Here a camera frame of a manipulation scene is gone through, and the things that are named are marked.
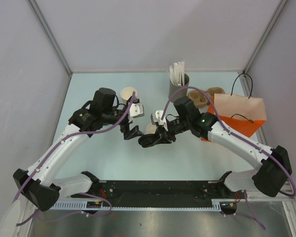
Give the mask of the single brown paper cup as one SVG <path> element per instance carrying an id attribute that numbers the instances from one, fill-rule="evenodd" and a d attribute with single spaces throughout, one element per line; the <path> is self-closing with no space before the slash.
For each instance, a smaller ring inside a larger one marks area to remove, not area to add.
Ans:
<path id="1" fill-rule="evenodd" d="M 146 127 L 146 134 L 154 134 L 157 130 L 157 126 L 155 124 L 148 124 Z"/>

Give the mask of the orange paper bag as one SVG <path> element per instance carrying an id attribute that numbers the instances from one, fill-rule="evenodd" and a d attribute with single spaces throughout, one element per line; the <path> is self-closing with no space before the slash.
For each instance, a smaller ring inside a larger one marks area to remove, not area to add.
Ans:
<path id="1" fill-rule="evenodd" d="M 222 121 L 241 134 L 251 137 L 267 120 L 264 100 L 249 96 L 214 93 L 207 112 L 218 112 Z"/>

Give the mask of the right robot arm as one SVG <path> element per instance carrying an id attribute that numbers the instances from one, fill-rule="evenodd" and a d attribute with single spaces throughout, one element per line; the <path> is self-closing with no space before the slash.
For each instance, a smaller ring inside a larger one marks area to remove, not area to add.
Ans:
<path id="1" fill-rule="evenodd" d="M 166 119 L 163 110 L 151 114 L 151 122 L 156 124 L 153 145 L 171 144 L 177 134 L 190 131 L 198 138 L 217 143 L 246 161 L 251 169 L 229 171 L 218 185 L 218 193 L 223 198 L 231 197 L 235 191 L 256 189 L 269 197 L 282 194 L 284 184 L 290 179 L 292 167 L 288 151 L 256 143 L 227 125 L 220 116 L 201 113 L 186 96 L 175 102 L 178 116 Z"/>

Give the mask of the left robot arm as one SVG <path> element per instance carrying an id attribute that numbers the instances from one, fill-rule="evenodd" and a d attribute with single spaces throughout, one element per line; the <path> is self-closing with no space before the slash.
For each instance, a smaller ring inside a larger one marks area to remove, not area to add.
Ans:
<path id="1" fill-rule="evenodd" d="M 130 140 L 142 133 L 138 126 L 129 125 L 136 117 L 144 115 L 143 105 L 132 92 L 119 108 L 119 100 L 112 89 L 101 87 L 95 91 L 92 100 L 85 102 L 68 120 L 68 125 L 55 143 L 26 170 L 17 169 L 13 174 L 18 191 L 14 197 L 25 197 L 39 211 L 49 210 L 59 198 L 72 195 L 98 194 L 99 179 L 88 171 L 76 176 L 56 179 L 57 173 L 72 154 L 93 135 L 107 133 L 119 126 L 123 138 Z"/>

